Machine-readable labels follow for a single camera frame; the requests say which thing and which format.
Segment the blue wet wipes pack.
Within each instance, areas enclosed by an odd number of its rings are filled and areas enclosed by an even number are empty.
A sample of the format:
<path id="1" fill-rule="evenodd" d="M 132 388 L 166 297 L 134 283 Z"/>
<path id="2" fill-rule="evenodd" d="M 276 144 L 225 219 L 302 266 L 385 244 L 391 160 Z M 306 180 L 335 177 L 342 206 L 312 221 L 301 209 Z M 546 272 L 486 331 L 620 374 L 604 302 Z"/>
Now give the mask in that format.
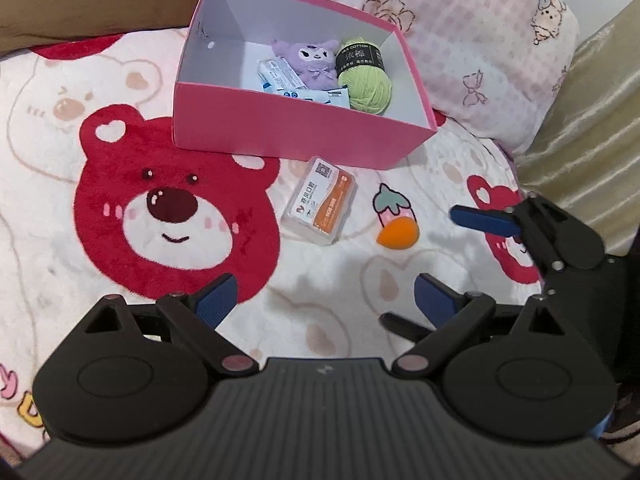
<path id="1" fill-rule="evenodd" d="M 277 89 L 273 91 L 277 96 L 284 96 L 305 102 L 318 104 L 328 104 L 336 107 L 350 109 L 349 94 L 347 88 L 337 88 L 332 90 L 314 89 Z"/>

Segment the green yarn ball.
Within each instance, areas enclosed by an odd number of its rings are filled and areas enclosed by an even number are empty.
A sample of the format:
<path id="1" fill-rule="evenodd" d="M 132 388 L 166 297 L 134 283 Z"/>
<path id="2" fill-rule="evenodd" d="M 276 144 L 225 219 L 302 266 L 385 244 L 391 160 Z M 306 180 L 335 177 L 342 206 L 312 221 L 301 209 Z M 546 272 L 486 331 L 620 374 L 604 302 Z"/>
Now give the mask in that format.
<path id="1" fill-rule="evenodd" d="M 345 40 L 335 55 L 335 68 L 338 85 L 348 90 L 353 110 L 375 115 L 386 111 L 393 83 L 376 44 L 360 37 Z"/>

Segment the white tissue pack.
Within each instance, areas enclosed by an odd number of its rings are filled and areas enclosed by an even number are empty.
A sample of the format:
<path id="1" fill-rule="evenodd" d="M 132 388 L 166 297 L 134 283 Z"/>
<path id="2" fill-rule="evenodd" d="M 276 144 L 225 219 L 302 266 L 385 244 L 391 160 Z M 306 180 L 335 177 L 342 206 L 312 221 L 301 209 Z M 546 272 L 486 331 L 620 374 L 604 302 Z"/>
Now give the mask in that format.
<path id="1" fill-rule="evenodd" d="M 262 90 L 268 93 L 306 89 L 306 84 L 284 58 L 259 61 L 257 73 L 262 82 Z"/>

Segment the purple Kuromi plush toy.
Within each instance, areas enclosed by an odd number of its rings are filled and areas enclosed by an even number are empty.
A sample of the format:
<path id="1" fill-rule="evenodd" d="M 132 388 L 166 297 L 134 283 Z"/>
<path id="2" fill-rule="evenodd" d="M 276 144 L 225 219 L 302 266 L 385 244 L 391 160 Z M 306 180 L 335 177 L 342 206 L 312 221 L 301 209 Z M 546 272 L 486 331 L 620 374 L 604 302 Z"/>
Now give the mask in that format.
<path id="1" fill-rule="evenodd" d="M 331 39 L 320 44 L 289 44 L 274 40 L 273 54 L 284 58 L 308 89 L 332 90 L 338 87 L 335 55 L 340 43 Z"/>

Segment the olive satin curtain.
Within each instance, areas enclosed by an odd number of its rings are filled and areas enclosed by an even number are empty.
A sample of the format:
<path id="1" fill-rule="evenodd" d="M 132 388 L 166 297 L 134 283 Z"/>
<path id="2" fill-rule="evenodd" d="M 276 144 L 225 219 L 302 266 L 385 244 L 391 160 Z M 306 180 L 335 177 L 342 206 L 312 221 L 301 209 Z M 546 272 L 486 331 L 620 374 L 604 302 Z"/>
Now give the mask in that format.
<path id="1" fill-rule="evenodd" d="M 535 142 L 518 158 L 538 192 L 626 254 L 639 225 L 639 3 L 576 51 Z"/>

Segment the orange makeup sponge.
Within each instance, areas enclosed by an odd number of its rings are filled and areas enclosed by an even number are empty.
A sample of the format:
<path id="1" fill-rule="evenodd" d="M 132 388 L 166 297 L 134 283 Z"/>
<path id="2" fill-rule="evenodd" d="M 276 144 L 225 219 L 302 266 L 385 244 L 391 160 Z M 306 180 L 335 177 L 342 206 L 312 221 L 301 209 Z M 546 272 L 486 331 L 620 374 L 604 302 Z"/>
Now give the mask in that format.
<path id="1" fill-rule="evenodd" d="M 419 237 L 418 222 L 413 218 L 401 217 L 384 226 L 376 242 L 391 250 L 405 250 L 416 244 Z"/>

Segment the red bear print blanket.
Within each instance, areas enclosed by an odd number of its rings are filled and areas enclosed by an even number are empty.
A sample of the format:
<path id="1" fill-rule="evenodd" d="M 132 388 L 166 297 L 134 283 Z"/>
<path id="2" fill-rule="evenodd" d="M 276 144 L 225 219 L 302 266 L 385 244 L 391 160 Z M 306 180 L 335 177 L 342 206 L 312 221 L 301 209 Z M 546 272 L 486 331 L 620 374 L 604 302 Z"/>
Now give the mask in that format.
<path id="1" fill-rule="evenodd" d="M 270 356 L 391 359 L 405 344 L 378 317 L 418 318 L 423 272 L 520 302 L 537 272 L 503 272 L 486 238 L 450 207 L 520 198 L 498 146 L 446 117 L 387 171 L 354 169 L 356 192 L 332 245 L 281 217 L 304 162 L 179 150 L 171 140 L 181 29 L 61 44 L 1 62 L 1 455 L 47 439 L 32 380 L 100 297 L 147 302 L 233 274 L 239 303 L 221 333 Z M 376 242 L 401 217 L 420 237 Z"/>

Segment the clear orange-labelled plastic case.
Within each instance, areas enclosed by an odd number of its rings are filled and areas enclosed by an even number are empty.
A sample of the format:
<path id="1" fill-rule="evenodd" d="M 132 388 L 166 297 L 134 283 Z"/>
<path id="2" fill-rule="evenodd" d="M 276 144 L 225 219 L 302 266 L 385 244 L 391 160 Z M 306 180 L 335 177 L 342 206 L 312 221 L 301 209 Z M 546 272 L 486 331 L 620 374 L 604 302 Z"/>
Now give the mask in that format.
<path id="1" fill-rule="evenodd" d="M 332 245 L 344 226 L 356 188 L 352 174 L 314 156 L 284 208 L 281 224 L 307 242 Z"/>

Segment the pink checked pillow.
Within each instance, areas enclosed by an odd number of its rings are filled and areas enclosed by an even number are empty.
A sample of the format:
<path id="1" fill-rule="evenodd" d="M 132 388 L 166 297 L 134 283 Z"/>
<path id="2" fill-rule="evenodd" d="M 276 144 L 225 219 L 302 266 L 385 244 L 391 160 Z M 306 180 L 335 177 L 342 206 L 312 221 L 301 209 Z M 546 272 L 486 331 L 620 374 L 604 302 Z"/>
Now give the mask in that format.
<path id="1" fill-rule="evenodd" d="M 431 103 L 512 155 L 533 144 L 579 26 L 563 0 L 335 0 L 396 26 Z"/>

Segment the pink cardboard box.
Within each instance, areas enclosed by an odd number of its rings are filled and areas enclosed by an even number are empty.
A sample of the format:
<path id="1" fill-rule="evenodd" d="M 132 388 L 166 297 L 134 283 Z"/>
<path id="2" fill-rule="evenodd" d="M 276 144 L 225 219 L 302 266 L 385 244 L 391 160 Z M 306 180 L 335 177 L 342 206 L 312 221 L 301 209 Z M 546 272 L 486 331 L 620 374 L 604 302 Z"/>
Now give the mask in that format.
<path id="1" fill-rule="evenodd" d="M 198 0 L 174 91 L 178 148 L 388 169 L 436 130 L 394 25 L 331 0 Z"/>

